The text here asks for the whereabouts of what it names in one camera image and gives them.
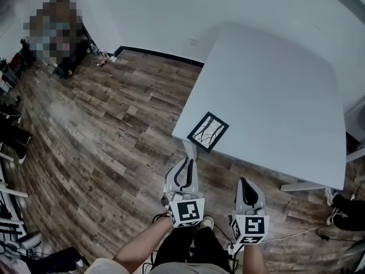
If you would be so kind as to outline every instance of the beige shirt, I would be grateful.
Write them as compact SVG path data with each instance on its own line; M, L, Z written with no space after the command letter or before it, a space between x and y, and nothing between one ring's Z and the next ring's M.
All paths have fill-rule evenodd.
M228 274L213 264L165 263L150 271L150 274ZM85 274L129 274L116 261L110 259L96 259L86 270Z

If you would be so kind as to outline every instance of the white cable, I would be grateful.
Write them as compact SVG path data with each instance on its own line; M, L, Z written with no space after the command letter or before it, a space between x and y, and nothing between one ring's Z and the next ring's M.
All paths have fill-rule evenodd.
M267 243L268 241L273 241L273 240L285 240L285 239L288 239L288 238L290 238L290 237L294 237L294 236L297 236L297 235L301 235L301 234L306 233L306 232L308 232L308 231L311 231L311 230L314 230L314 229L317 229L317 228L320 228L320 227L324 227L324 226L327 226L327 224L325 224L325 225L320 225L320 226L317 226L317 227L313 227L313 228L307 229L306 231L303 231L303 232L300 232L300 233L296 233L295 235L290 235L290 236L283 237L282 239L270 239L270 240L264 240L264 241L262 241L260 244Z

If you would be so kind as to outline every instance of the white sneaker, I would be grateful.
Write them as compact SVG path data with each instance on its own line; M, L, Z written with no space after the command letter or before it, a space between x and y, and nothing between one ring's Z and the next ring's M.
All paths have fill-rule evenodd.
M332 188L326 188L325 189L325 195L326 195L326 198L327 198L328 206L332 206L333 198L337 195L336 190L332 189Z
M340 215L340 213L338 212L338 209L335 208L332 212L332 214L327 218L326 220L326 224L327 225L331 225L333 223L333 218L336 216L336 215Z
M202 229L204 227L210 227L211 230L214 228L214 220L210 216L206 216L203 218L203 220L200 223L199 229Z
M22 159L19 159L19 163L20 164L22 164L23 162L24 162L24 160L25 160L25 157L26 157L27 155L25 155Z

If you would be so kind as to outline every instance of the wooden floor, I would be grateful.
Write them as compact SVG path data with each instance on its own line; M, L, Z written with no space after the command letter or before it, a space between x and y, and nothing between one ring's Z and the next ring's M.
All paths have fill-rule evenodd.
M123 51L98 68L87 57L72 78L36 65L22 75L10 98L22 97L21 126L34 138L24 164L5 163L10 187L26 191L19 200L29 231L44 234L43 250L75 246L89 261L112 257L118 248L163 212L161 189L167 171L185 151L171 133L200 68ZM292 178L211 153L198 156L205 213L230 237L237 180L244 176L265 193L268 239L282 238L326 222L331 208L323 190L281 192ZM358 163L362 174L365 166ZM358 184L347 167L344 195ZM360 190L365 199L365 190ZM364 233L323 228L332 238L359 240ZM217 231L217 236L225 242ZM344 258L350 241L323 241L315 231L262 244L272 273L338 273L359 256Z

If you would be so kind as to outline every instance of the shoe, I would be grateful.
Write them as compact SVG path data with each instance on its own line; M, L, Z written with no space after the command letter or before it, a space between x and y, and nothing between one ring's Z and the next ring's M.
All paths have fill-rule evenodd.
M336 215L340 215L340 213L338 212L338 209L335 208L332 212L332 214L327 218L326 220L326 224L327 225L331 225L333 223L333 218L336 216Z
M214 228L214 220L210 216L206 216L203 218L203 220L200 223L199 229L202 229L204 227L210 227L211 230Z
M25 160L25 157L26 157L27 155L25 155L22 159L19 159L19 163L20 164L22 164L23 162L24 162L24 160Z
M327 204L328 206L332 206L333 204L333 198L337 195L337 192L335 189L326 188L325 189L325 195L327 198Z
M82 259L78 260L76 262L76 264L79 266L79 267L84 267L84 261Z
M32 138L32 137L33 137L33 134L31 133L31 134L29 135L28 141L27 141L27 143L25 143L25 145L27 145L27 144L28 144L28 142L29 142L30 138Z

